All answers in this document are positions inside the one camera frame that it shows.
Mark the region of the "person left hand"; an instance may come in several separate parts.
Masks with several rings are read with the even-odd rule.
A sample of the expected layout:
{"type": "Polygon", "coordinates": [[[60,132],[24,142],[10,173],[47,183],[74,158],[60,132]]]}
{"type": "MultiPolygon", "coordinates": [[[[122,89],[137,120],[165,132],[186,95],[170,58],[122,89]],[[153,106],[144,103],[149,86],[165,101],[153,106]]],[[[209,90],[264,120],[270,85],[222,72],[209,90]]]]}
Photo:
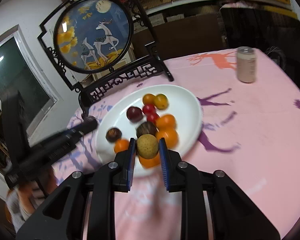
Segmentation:
{"type": "MultiPolygon", "coordinates": [[[[57,188],[52,167],[48,168],[46,173],[39,177],[39,180],[47,194],[51,194],[57,188]]],[[[36,181],[19,185],[8,193],[6,205],[16,232],[18,232],[44,200],[44,193],[36,181]]]]}

